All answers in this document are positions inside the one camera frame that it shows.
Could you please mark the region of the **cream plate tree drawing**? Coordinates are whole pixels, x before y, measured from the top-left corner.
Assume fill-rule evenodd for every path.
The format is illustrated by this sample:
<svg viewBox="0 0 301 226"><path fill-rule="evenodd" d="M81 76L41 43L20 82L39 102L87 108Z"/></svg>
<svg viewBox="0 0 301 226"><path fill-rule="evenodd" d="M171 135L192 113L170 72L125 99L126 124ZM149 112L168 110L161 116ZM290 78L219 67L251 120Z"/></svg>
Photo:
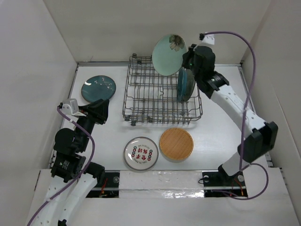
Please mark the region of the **cream plate tree drawing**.
<svg viewBox="0 0 301 226"><path fill-rule="evenodd" d="M195 88L195 83L196 83L194 75L191 70L187 69L186 74L187 74L187 77L186 77L187 82L186 82L186 92L183 97L184 101L188 101L190 99L190 97L193 93L193 90Z"/></svg>

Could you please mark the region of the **teal scalloped plate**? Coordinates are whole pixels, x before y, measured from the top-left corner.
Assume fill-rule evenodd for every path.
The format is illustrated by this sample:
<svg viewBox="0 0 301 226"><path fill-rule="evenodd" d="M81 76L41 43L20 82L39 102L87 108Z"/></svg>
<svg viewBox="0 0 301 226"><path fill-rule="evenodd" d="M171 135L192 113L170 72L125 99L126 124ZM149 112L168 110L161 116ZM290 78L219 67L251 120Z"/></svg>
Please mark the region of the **teal scalloped plate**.
<svg viewBox="0 0 301 226"><path fill-rule="evenodd" d="M177 82L177 101L183 102L184 96L187 89L187 72L183 67L179 70L178 73L178 82Z"/></svg>

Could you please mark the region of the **light green flower plate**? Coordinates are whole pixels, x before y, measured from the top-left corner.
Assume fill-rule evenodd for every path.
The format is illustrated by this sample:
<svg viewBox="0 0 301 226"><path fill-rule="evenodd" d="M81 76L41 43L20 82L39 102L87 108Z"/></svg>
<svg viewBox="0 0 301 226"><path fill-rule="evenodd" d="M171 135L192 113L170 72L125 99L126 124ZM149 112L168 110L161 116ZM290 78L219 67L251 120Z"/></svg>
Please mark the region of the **light green flower plate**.
<svg viewBox="0 0 301 226"><path fill-rule="evenodd" d="M168 34L162 37L152 52L152 63L157 73L169 76L182 66L183 54L187 52L184 39L178 34Z"/></svg>

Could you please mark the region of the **white plate red characters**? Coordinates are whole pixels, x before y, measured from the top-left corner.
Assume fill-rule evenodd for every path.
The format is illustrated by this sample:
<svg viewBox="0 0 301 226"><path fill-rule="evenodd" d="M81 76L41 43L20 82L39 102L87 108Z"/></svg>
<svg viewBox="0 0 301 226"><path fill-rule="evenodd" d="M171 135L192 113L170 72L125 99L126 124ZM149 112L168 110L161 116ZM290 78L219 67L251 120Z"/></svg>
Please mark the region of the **white plate red characters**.
<svg viewBox="0 0 301 226"><path fill-rule="evenodd" d="M156 164L158 156L158 146L147 137L133 138L123 151L126 165L136 171L150 170Z"/></svg>

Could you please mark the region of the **round woven bamboo tray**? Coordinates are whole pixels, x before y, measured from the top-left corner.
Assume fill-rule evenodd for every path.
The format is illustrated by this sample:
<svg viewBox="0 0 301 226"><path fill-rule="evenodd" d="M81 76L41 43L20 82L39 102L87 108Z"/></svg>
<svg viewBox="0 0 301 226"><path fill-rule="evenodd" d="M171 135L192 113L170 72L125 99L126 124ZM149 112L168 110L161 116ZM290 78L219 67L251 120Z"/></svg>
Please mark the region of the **round woven bamboo tray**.
<svg viewBox="0 0 301 226"><path fill-rule="evenodd" d="M159 147L165 157L182 161L191 155L194 142L192 136L186 130L170 128L161 135Z"/></svg>

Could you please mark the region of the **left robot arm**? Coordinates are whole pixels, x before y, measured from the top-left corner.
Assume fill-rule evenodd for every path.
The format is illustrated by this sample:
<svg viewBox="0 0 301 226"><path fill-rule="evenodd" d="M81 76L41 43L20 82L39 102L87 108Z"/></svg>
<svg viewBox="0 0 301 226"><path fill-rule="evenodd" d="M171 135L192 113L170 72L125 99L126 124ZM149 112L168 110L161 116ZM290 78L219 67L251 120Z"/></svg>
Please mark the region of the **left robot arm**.
<svg viewBox="0 0 301 226"><path fill-rule="evenodd" d="M105 183L104 166L92 162L95 141L91 134L96 124L106 123L109 100L79 106L69 98L59 104L57 112L75 128L60 129L55 135L52 180L29 226L69 226L92 188Z"/></svg>

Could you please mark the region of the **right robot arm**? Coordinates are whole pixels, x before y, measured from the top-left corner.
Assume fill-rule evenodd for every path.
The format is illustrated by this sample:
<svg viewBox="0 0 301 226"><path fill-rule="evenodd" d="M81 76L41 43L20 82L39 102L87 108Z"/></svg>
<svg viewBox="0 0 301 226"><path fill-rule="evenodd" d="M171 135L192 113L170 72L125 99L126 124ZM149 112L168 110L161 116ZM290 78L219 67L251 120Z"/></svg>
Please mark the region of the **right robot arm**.
<svg viewBox="0 0 301 226"><path fill-rule="evenodd" d="M234 176L272 150L278 132L275 122L266 122L236 94L229 81L215 68L215 54L207 46L192 44L183 54L182 66L191 70L198 89L216 103L241 131L238 150L218 168L217 179L228 185Z"/></svg>

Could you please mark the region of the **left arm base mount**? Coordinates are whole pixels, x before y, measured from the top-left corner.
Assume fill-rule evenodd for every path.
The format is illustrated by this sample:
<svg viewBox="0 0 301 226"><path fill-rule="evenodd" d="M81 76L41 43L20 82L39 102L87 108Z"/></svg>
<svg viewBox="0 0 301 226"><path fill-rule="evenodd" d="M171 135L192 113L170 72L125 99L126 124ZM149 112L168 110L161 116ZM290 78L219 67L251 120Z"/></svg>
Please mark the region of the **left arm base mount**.
<svg viewBox="0 0 301 226"><path fill-rule="evenodd" d="M120 171L106 171L102 182L98 183L87 198L118 198Z"/></svg>

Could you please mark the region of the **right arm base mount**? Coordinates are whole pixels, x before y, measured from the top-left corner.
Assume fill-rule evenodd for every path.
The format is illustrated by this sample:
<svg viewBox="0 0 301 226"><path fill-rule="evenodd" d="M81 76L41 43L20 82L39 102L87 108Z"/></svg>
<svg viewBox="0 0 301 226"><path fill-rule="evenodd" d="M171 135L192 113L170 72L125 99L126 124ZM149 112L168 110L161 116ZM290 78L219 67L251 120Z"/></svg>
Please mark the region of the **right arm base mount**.
<svg viewBox="0 0 301 226"><path fill-rule="evenodd" d="M228 177L218 171L203 171L198 183L203 185L205 197L248 196L242 172Z"/></svg>

